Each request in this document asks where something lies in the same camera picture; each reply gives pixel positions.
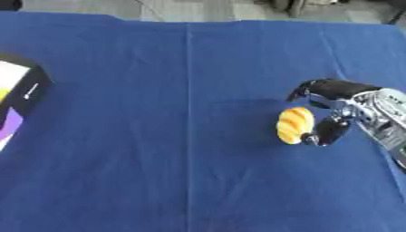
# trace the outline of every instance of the robotic hand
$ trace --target robotic hand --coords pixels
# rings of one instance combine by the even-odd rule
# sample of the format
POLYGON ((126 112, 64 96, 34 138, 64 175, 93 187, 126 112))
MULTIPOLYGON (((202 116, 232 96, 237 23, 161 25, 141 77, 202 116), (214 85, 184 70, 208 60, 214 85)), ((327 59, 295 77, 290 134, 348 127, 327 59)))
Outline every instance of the robotic hand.
POLYGON ((326 146, 342 137, 355 122, 406 169, 406 94, 368 84, 341 80, 304 82, 287 98, 306 97, 331 115, 302 136, 306 144, 326 146))

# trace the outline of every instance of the black box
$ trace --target black box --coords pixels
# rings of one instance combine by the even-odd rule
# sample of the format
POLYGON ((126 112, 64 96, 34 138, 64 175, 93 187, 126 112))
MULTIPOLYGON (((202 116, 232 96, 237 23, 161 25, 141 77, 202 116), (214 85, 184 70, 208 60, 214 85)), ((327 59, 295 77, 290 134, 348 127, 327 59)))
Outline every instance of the black box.
POLYGON ((52 84, 38 64, 0 53, 0 150, 52 84))

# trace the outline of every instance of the striped ball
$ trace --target striped ball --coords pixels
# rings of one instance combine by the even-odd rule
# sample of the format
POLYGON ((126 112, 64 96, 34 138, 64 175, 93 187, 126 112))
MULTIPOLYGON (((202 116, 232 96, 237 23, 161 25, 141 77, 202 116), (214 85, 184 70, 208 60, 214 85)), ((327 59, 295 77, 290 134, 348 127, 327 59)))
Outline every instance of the striped ball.
POLYGON ((305 107, 295 107, 282 111, 276 124, 277 135, 287 144, 298 144, 304 133, 310 133, 314 126, 314 116, 305 107))

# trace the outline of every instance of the gray floor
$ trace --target gray floor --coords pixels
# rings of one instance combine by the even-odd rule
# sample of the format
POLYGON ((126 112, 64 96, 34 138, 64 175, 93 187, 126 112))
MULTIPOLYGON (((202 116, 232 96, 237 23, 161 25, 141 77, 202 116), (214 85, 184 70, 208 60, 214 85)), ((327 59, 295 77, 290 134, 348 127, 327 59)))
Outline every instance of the gray floor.
MULTIPOLYGON (((115 15, 124 19, 165 22, 213 22, 244 19, 291 20, 255 0, 25 0, 25 11, 115 15)), ((386 4, 352 0, 347 5, 309 5, 298 19, 379 24, 393 16, 386 4)), ((399 23, 406 28, 406 18, 399 23)))

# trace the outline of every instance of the blue tablecloth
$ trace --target blue tablecloth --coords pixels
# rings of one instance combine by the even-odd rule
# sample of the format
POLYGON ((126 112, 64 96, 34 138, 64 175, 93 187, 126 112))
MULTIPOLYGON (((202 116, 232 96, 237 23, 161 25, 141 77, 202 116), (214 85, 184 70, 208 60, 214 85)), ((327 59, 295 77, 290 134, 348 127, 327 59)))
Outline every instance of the blue tablecloth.
POLYGON ((2 232, 406 229, 405 175, 358 128, 326 148, 275 133, 304 80, 406 91, 393 26, 1 13, 0 30, 55 82, 0 154, 2 232))

